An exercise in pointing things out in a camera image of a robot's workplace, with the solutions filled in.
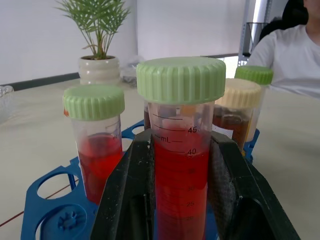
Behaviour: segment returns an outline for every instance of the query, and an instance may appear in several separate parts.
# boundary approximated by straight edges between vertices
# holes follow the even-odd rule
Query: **green screw cap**
[[[169,57],[140,63],[138,93],[148,102],[191,105],[213,102],[224,95],[226,65],[208,57]]]
[[[63,106],[67,117],[80,121],[105,120],[125,110],[125,95],[117,86],[82,85],[64,91]]]
[[[235,72],[235,79],[244,79],[259,85],[269,85],[274,77],[274,72],[264,66],[239,66]]]

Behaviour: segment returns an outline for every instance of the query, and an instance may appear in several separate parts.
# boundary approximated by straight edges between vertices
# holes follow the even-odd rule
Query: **blue tube rack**
[[[122,138],[134,139],[133,129],[144,126],[144,121],[124,130]],[[252,150],[259,136],[255,132],[252,142],[245,144],[245,158],[252,163]],[[39,187],[48,179],[67,174],[71,192],[56,199],[44,199],[37,194]],[[21,230],[21,240],[35,240],[36,231],[40,227],[40,240],[83,240],[90,239],[91,229],[95,221],[98,206],[86,198],[84,183],[79,167],[78,157],[70,160],[67,167],[59,166],[36,180],[27,190]],[[207,209],[206,236],[208,240],[218,237],[215,217],[212,209]]]

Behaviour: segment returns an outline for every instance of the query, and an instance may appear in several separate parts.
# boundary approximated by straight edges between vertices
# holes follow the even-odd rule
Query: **person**
[[[272,89],[320,100],[320,0],[304,0],[304,7],[307,24],[265,36],[247,64],[273,69]]]

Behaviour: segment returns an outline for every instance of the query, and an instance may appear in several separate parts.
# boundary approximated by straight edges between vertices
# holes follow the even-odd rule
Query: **printed number 45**
[[[197,132],[197,127],[194,126],[194,127],[190,127],[189,130],[188,130],[188,133],[196,133]]]

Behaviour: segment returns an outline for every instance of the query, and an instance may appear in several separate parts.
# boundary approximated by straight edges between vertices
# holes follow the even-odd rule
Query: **brown liquid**
[[[249,119],[242,114],[236,115],[234,113],[221,114],[214,113],[212,123],[219,128],[233,130],[232,139],[238,144],[242,150],[249,128]]]
[[[144,111],[144,130],[151,128],[149,113]]]

